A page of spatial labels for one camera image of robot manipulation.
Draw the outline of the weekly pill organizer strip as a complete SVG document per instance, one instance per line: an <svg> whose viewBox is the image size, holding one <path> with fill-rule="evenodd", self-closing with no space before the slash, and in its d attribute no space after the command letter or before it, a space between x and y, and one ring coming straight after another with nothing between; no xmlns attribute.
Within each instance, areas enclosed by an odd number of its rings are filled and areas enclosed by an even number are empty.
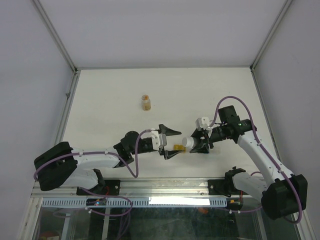
<svg viewBox="0 0 320 240"><path fill-rule="evenodd" d="M173 150L174 151L182 151L182 152L186 152L186 147L185 146L183 146L182 144L175 144L174 146L173 146Z"/></svg>

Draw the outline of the white pill bottle blue label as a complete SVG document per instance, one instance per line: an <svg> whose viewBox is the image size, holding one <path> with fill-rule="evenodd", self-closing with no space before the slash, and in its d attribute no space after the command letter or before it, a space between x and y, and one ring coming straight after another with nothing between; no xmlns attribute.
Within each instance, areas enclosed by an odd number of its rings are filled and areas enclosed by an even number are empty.
<svg viewBox="0 0 320 240"><path fill-rule="evenodd" d="M182 145L188 149L193 149L198 143L199 140L192 136L184 137L182 139Z"/></svg>

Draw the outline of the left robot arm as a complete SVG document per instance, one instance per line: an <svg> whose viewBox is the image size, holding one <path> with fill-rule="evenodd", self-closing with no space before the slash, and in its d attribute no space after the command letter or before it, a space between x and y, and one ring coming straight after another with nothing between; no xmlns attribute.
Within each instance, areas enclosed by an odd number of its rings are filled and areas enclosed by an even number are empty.
<svg viewBox="0 0 320 240"><path fill-rule="evenodd" d="M157 129L141 133L127 132L119 143L102 150L85 151L62 141L34 160L33 178L42 191L59 187L78 187L100 194L105 188L101 168L127 168L134 177L139 176L140 154L157 152L169 160L180 150L166 150L167 138L181 135L180 131L160 124Z"/></svg>

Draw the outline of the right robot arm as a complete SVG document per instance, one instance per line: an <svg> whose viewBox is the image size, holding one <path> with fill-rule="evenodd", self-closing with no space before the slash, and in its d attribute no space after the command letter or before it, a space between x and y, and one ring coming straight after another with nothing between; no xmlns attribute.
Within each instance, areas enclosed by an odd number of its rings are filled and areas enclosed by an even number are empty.
<svg viewBox="0 0 320 240"><path fill-rule="evenodd" d="M190 153L209 154L214 143L232 140L251 158L262 174L259 180L242 168L233 167L213 189L226 197L243 191L261 203L266 215L276 220L297 213L300 217L306 208L308 182L295 175L275 156L268 152L249 119L241 120L234 106L218 109L221 124L211 127L207 117L198 118L196 129L182 140Z"/></svg>

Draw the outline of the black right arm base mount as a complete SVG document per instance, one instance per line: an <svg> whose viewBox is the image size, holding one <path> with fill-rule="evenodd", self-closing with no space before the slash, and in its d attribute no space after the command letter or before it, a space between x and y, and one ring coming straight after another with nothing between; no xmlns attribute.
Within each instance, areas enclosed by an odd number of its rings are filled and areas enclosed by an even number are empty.
<svg viewBox="0 0 320 240"><path fill-rule="evenodd" d="M236 189L230 182L225 179L209 179L207 181L208 194L210 196L222 195L230 198L233 195L240 195L241 193L248 196L244 191Z"/></svg>

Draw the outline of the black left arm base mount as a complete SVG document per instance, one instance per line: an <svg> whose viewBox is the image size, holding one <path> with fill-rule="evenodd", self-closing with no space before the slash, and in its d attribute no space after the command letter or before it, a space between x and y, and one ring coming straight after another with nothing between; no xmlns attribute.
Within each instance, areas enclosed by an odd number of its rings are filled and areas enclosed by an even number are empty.
<svg viewBox="0 0 320 240"><path fill-rule="evenodd" d="M120 194L121 181L119 179L105 179L104 183L89 189L90 192L104 196L118 196Z"/></svg>

